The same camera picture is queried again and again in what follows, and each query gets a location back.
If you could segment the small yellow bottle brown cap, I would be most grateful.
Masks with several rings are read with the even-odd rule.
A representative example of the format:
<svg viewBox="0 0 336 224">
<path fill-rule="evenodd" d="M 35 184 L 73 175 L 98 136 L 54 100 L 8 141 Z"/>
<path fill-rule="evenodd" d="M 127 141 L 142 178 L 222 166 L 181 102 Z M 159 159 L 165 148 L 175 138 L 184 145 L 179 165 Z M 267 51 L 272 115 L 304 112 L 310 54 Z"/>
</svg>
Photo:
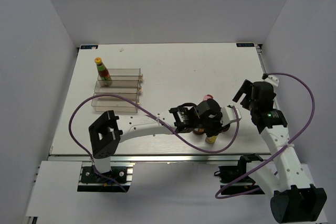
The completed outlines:
<svg viewBox="0 0 336 224">
<path fill-rule="evenodd" d="M 215 136 L 211 136 L 211 137 L 206 137 L 205 138 L 205 141 L 207 142 L 207 143 L 209 143 L 209 144 L 214 144 L 215 143 L 215 141 L 216 141 L 216 139 L 217 139 L 217 135 L 215 135 Z"/>
</svg>

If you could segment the green bottle yellow cap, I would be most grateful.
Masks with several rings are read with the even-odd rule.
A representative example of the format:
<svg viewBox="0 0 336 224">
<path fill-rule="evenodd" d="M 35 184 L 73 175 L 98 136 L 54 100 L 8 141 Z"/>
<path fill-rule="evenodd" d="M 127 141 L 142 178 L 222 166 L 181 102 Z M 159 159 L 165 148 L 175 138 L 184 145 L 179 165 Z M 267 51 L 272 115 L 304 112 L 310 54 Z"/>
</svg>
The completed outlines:
<svg viewBox="0 0 336 224">
<path fill-rule="evenodd" d="M 105 67 L 104 63 L 102 62 L 102 59 L 100 57 L 96 57 L 95 63 L 96 63 L 98 75 L 100 77 L 102 84 L 107 87 L 111 86 L 112 79 L 110 77 L 108 69 Z"/>
</svg>

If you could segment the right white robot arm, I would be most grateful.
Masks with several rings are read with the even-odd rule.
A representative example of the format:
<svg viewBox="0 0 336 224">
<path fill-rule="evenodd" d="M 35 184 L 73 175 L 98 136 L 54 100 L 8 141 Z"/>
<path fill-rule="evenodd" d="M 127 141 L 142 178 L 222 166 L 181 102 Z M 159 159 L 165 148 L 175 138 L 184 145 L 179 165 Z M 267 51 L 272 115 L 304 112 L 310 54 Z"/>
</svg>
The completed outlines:
<svg viewBox="0 0 336 224">
<path fill-rule="evenodd" d="M 233 98 L 250 112 L 278 173 L 274 175 L 266 166 L 257 168 L 257 162 L 251 162 L 238 166 L 237 175 L 245 182 L 253 179 L 270 197 L 271 213 L 278 223 L 313 222 L 318 219 L 327 195 L 305 174 L 290 143 L 285 116 L 274 108 L 275 96 L 271 83 L 245 80 Z"/>
</svg>

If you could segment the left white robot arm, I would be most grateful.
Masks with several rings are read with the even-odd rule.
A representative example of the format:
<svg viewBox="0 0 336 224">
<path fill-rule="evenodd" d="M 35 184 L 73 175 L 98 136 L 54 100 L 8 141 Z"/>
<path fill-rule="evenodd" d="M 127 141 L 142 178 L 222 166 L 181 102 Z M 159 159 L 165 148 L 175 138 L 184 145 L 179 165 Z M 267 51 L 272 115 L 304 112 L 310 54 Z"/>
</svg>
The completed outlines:
<svg viewBox="0 0 336 224">
<path fill-rule="evenodd" d="M 157 115 L 136 115 L 124 121 L 114 111 L 106 111 L 89 126 L 93 176 L 101 182 L 110 178 L 110 156 L 126 140 L 157 134 L 185 134 L 194 129 L 217 135 L 223 128 L 222 118 L 222 108 L 213 99 L 196 106 L 178 106 Z"/>
</svg>

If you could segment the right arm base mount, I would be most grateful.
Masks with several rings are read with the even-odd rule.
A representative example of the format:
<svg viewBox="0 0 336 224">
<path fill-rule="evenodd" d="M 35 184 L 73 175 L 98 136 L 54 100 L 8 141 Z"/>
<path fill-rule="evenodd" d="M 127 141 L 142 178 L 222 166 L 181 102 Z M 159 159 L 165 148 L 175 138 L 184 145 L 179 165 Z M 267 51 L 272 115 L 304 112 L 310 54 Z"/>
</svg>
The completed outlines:
<svg viewBox="0 0 336 224">
<path fill-rule="evenodd" d="M 257 162 L 257 165 L 264 160 L 256 154 L 243 155 L 237 162 L 237 165 L 224 165 L 219 166 L 218 171 L 214 173 L 218 177 L 222 185 L 220 188 L 231 182 L 232 180 L 240 177 L 246 173 L 247 163 Z M 228 196 L 247 192 L 248 195 L 263 195 L 264 192 L 256 185 L 256 182 L 250 177 L 245 177 L 237 182 L 238 185 L 232 185 L 221 192 L 221 196 Z"/>
</svg>

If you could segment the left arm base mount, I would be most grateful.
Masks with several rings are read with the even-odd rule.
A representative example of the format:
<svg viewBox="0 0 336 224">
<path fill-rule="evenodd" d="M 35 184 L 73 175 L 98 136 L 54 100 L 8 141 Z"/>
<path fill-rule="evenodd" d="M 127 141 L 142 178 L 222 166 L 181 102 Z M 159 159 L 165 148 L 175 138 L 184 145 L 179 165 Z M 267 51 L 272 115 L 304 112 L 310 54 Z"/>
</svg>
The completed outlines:
<svg viewBox="0 0 336 224">
<path fill-rule="evenodd" d="M 98 175 L 93 165 L 84 162 L 80 169 L 77 191 L 90 193 L 126 193 L 132 182 L 134 163 L 111 162 L 110 171 Z"/>
</svg>

